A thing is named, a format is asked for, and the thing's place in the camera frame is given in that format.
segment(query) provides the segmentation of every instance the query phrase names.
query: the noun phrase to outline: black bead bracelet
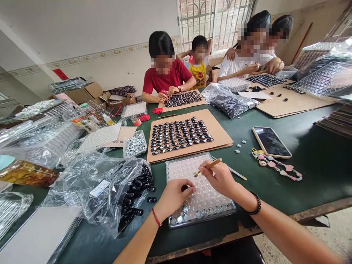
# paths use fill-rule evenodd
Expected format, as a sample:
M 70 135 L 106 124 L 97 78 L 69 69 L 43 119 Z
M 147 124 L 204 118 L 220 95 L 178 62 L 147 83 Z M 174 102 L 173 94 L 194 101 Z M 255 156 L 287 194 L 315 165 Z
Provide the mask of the black bead bracelet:
M 256 194 L 256 193 L 254 193 L 254 192 L 252 192 L 251 191 L 251 193 L 255 196 L 255 198 L 257 199 L 257 209 L 254 211 L 254 212 L 247 212 L 247 213 L 249 213 L 249 215 L 257 215 L 257 214 L 259 214 L 259 212 L 260 212 L 260 209 L 261 209 L 261 201 L 260 201 L 260 199 L 259 199 L 259 196 Z

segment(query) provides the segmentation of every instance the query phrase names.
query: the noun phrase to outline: red string bracelet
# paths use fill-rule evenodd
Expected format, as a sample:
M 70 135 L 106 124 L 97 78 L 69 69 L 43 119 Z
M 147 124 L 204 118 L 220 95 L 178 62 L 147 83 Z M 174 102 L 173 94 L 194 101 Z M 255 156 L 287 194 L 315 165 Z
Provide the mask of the red string bracelet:
M 158 220 L 158 218 L 157 218 L 157 216 L 156 216 L 156 214 L 155 214 L 155 212 L 154 212 L 154 208 L 152 208 L 152 211 L 153 211 L 153 215 L 154 215 L 155 221 L 157 222 L 157 224 L 158 224 L 159 226 L 162 226 L 162 223 L 160 223 L 160 221 Z

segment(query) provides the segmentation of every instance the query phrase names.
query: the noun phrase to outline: black hair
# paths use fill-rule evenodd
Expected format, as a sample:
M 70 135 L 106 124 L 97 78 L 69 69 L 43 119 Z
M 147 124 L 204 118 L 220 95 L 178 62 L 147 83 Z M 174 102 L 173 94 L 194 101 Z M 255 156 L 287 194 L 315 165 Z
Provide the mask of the black hair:
M 193 41 L 192 41 L 192 51 L 195 51 L 195 49 L 199 46 L 205 46 L 205 48 L 208 47 L 208 41 L 206 38 L 202 35 L 196 36 Z
M 167 55 L 170 58 L 175 56 L 172 40 L 165 31 L 154 31 L 149 37 L 149 54 L 152 59 L 158 55 Z
M 283 15 L 272 23 L 269 30 L 269 35 L 277 36 L 280 32 L 283 32 L 283 35 L 280 36 L 280 39 L 287 39 L 290 35 L 290 31 L 293 26 L 293 17 L 291 15 Z
M 246 25 L 246 28 L 243 32 L 243 37 L 246 39 L 247 37 L 251 36 L 253 32 L 257 29 L 261 28 L 268 28 L 271 23 L 271 15 L 267 10 L 263 10 L 259 13 L 256 13 L 252 16 Z M 238 43 L 236 43 L 233 48 L 241 48 Z

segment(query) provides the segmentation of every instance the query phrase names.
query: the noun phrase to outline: pink charm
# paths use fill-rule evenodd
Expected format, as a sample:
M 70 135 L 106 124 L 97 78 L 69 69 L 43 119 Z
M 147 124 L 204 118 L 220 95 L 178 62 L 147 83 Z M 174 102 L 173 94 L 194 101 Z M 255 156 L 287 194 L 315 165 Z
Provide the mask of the pink charm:
M 290 172 L 293 169 L 292 165 L 285 165 L 286 171 Z
M 275 164 L 275 162 L 269 161 L 269 162 L 268 162 L 268 166 L 271 167 L 271 168 L 273 168 L 273 167 L 276 166 L 276 164 Z

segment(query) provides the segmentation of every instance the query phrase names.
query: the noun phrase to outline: floor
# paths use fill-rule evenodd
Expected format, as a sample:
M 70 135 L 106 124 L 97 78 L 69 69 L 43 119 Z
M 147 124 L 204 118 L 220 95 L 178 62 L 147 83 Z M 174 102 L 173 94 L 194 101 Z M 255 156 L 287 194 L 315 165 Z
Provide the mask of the floor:
M 307 227 L 314 235 L 320 237 L 337 254 L 347 257 L 352 254 L 352 208 L 328 215 L 330 228 Z M 254 237 L 266 263 L 291 263 L 263 234 Z

